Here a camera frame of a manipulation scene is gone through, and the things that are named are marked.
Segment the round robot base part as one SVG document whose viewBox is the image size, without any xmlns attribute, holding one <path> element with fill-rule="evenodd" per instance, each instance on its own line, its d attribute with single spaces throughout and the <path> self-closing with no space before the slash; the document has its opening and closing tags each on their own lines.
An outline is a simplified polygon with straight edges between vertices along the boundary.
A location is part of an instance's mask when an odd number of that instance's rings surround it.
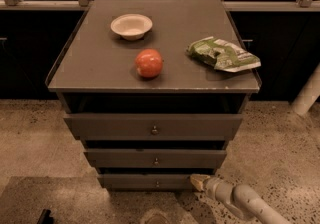
<svg viewBox="0 0 320 224">
<path fill-rule="evenodd" d="M 163 212 L 151 209 L 142 216 L 140 224 L 170 224 L 170 221 Z"/>
</svg>

